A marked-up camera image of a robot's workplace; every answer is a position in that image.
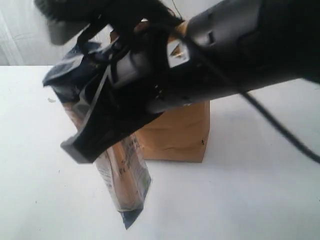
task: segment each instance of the cable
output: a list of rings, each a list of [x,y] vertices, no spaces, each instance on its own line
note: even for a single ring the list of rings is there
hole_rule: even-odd
[[[151,24],[150,28],[155,28],[172,34],[174,37],[182,41],[192,50],[192,53],[202,62],[211,73],[216,75],[220,81],[236,90],[243,98],[245,98],[260,114],[273,126],[284,138],[286,138],[297,150],[302,154],[320,164],[320,156],[310,150],[303,142],[293,135],[285,126],[283,126],[265,107],[263,107],[253,96],[238,86],[223,71],[216,67],[203,53],[200,47],[188,36],[183,36],[180,32],[172,27],[162,24]]]
[[[175,0],[172,0],[172,3],[173,3],[173,6],[174,6],[175,10],[177,11],[177,13],[179,14],[180,18],[182,19],[183,17],[182,17],[181,13],[179,12],[179,10],[178,10],[178,8],[176,6]]]

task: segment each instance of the white table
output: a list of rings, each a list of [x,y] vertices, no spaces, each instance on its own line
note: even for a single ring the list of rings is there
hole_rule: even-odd
[[[203,163],[147,163],[145,209],[126,231],[95,166],[60,149],[76,130],[42,88],[48,69],[0,67],[0,239],[320,239],[320,165],[237,95],[211,102]],[[254,95],[320,153],[320,86]]]

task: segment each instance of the kraft paper bag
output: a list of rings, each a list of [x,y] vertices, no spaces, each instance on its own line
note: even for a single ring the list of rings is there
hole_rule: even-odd
[[[210,131],[210,102],[169,110],[135,135],[146,160],[201,163]]]

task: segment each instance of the white background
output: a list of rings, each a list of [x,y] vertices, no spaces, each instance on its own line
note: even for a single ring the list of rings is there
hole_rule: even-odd
[[[95,166],[60,149],[76,130],[42,88],[48,69],[0,67],[1,240],[320,238],[320,165],[237,95],[211,102],[203,163],[147,162],[153,183],[126,231]],[[295,80],[254,95],[320,153],[320,86]]]

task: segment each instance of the white surface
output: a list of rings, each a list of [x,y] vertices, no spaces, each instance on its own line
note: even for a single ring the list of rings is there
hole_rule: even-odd
[[[1,240],[320,238],[320,165],[239,96],[211,102],[202,164],[147,163],[153,184],[126,231],[95,166],[60,149],[76,130],[42,88],[48,69],[0,67]],[[295,80],[254,95],[320,153],[319,86]]]

